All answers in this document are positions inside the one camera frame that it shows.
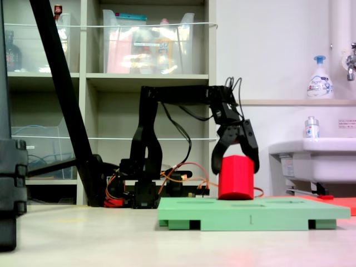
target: label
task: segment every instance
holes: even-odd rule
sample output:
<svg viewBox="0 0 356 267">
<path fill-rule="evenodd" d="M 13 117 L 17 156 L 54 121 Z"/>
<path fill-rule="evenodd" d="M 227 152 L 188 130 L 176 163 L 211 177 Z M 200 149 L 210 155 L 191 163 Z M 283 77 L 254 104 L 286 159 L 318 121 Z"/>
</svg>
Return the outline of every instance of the label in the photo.
<svg viewBox="0 0 356 267">
<path fill-rule="evenodd" d="M 291 157 L 283 157 L 280 160 L 282 163 L 283 175 L 289 176 L 289 177 L 294 177 L 293 159 Z"/>
<path fill-rule="evenodd" d="M 156 47 L 160 46 L 159 43 L 138 43 L 138 42 L 135 42 L 133 45 L 134 46 L 156 46 Z"/>
<path fill-rule="evenodd" d="M 325 96 L 332 93 L 334 90 L 333 88 L 333 83 L 328 77 L 316 75 L 311 79 L 306 94 L 310 97 Z"/>
<path fill-rule="evenodd" d="M 356 120 L 339 120 L 339 129 L 356 129 Z"/>
<path fill-rule="evenodd" d="M 319 138 L 319 126 L 318 125 L 309 125 L 305 128 L 305 135 L 307 138 Z"/>
</svg>

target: soap dispenser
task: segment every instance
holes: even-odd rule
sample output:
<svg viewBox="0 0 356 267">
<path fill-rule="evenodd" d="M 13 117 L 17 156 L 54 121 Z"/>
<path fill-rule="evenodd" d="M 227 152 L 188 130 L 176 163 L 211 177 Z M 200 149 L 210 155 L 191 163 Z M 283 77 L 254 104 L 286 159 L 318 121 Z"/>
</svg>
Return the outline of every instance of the soap dispenser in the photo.
<svg viewBox="0 0 356 267">
<path fill-rule="evenodd" d="M 314 60 L 317 61 L 318 67 L 315 73 L 312 75 L 309 82 L 309 87 L 306 91 L 309 99 L 334 98 L 333 83 L 324 69 L 323 61 L 325 59 L 325 56 L 314 57 Z"/>
</svg>

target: white floor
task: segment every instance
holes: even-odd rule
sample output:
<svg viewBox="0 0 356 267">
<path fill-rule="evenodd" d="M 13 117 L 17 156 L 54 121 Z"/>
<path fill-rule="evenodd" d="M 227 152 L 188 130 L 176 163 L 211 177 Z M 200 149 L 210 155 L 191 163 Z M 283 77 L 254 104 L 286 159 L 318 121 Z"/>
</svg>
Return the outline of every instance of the white floor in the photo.
<svg viewBox="0 0 356 267">
<path fill-rule="evenodd" d="M 167 231 L 156 210 L 31 206 L 18 221 L 0 267 L 356 266 L 356 217 L 337 230 Z"/>
</svg>

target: clear plastic container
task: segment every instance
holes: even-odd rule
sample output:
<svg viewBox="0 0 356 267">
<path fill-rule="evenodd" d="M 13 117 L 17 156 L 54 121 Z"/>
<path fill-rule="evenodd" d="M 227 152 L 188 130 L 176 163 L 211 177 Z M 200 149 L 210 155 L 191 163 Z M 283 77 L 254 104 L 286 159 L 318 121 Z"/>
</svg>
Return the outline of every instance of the clear plastic container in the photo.
<svg viewBox="0 0 356 267">
<path fill-rule="evenodd" d="M 104 73 L 192 74 L 193 25 L 185 23 L 193 23 L 193 13 L 179 26 L 120 27 L 111 10 L 103 10 L 103 17 L 112 26 L 104 28 Z"/>
<path fill-rule="evenodd" d="M 11 132 L 13 139 L 26 142 L 29 169 L 74 158 L 73 147 L 64 118 L 57 127 L 28 125 L 11 127 Z M 76 171 L 74 167 L 69 167 L 31 179 L 76 179 Z"/>
<path fill-rule="evenodd" d="M 79 71 L 80 28 L 71 14 L 61 14 L 58 33 L 70 72 Z M 8 71 L 51 72 L 37 26 L 4 25 Z"/>
</svg>

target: faucet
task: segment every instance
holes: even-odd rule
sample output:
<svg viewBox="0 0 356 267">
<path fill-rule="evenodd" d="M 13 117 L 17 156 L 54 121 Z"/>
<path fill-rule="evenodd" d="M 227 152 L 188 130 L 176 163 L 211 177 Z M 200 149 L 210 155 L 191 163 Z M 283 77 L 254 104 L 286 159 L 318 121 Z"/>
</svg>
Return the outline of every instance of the faucet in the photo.
<svg viewBox="0 0 356 267">
<path fill-rule="evenodd" d="M 354 68 L 356 68 L 356 43 L 351 44 L 351 48 L 353 50 L 353 55 L 350 55 L 346 59 L 347 64 L 347 80 L 353 81 L 355 80 Z"/>
</svg>

